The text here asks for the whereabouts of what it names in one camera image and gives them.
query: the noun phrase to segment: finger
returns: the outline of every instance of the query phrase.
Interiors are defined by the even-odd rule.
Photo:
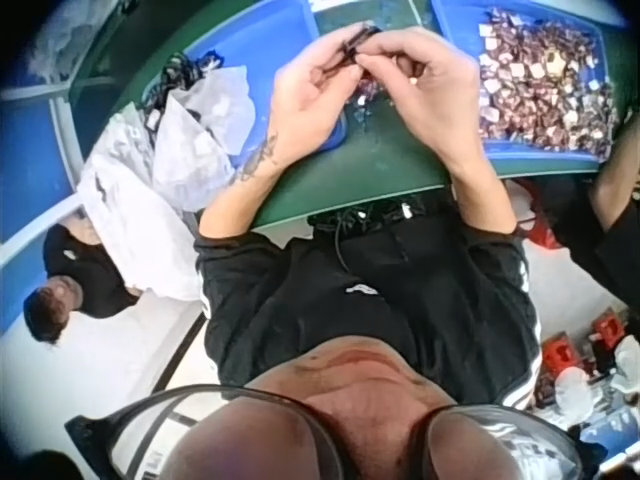
[[[451,58],[455,47],[443,38],[423,28],[389,30],[372,36],[358,47],[367,55],[405,54],[414,61],[429,63]]]
[[[333,64],[338,63],[342,58],[339,52],[344,42],[350,40],[366,25],[367,22],[354,23],[318,38],[311,45],[307,46],[307,48],[296,57],[294,62],[311,67],[324,67],[330,64],[331,61],[333,61]]]
[[[414,62],[406,55],[398,55],[396,57],[396,64],[407,77],[419,77],[422,75],[422,72],[424,72],[424,65],[422,63]]]
[[[356,62],[382,83],[396,105],[413,101],[415,87],[389,57],[358,54]]]
[[[360,65],[350,65],[328,79],[322,95],[317,100],[317,106],[321,111],[337,117],[355,92],[363,73]]]

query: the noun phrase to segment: forearm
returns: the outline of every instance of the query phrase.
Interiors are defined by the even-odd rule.
[[[464,158],[443,158],[451,175],[460,215],[479,230],[511,234],[517,221],[509,195],[481,142],[471,142]]]
[[[275,155],[276,139],[276,135],[267,139],[238,171],[233,183],[205,209],[200,219],[202,236],[221,239],[249,230],[283,171]]]
[[[204,211],[200,234],[218,239],[246,233],[278,178],[271,175],[236,179]]]
[[[591,191],[593,211],[605,231],[620,218],[640,171],[640,117],[636,116],[615,146]]]

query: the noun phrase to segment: blue plastic tray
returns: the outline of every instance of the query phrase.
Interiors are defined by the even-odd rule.
[[[484,39],[478,32],[478,25],[489,22],[488,13],[493,7],[517,13],[527,24],[532,24],[536,20],[562,22],[569,27],[589,34],[595,40],[595,55],[598,57],[599,63],[594,69],[585,68],[581,72],[582,79],[587,82],[597,79],[600,83],[608,79],[607,57],[602,33],[594,24],[586,20],[524,0],[432,0],[431,4],[445,38],[476,59],[485,52]],[[585,151],[549,152],[507,140],[487,140],[485,150],[492,160],[598,161],[593,154]]]
[[[267,134],[271,93],[276,71],[318,38],[308,0],[263,0],[243,10],[196,40],[185,54],[195,60],[215,49],[225,67],[247,66],[249,96],[256,106],[256,122],[234,168],[243,165]],[[347,134],[344,114],[320,150],[339,146]]]

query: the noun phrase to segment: eyeglass lens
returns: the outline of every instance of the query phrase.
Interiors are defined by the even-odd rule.
[[[340,480],[327,443],[285,404],[205,392],[143,411],[116,441],[111,462],[131,480]]]
[[[431,469],[439,479],[573,480],[581,475],[569,441],[518,412],[484,407],[443,411],[426,435]]]

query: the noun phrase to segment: red object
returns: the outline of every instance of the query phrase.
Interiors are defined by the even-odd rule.
[[[562,245],[558,243],[555,235],[549,227],[549,222],[544,216],[542,205],[540,204],[540,195],[538,189],[530,180],[518,178],[515,182],[524,188],[531,195],[531,210],[536,214],[533,220],[533,228],[531,230],[521,229],[520,231],[536,245],[546,248],[547,250],[558,250]]]
[[[613,350],[624,338],[624,327],[612,310],[607,310],[593,322],[593,329],[600,334],[607,350]]]
[[[566,333],[560,333],[542,344],[542,361],[555,380],[569,367],[581,367],[580,356]]]

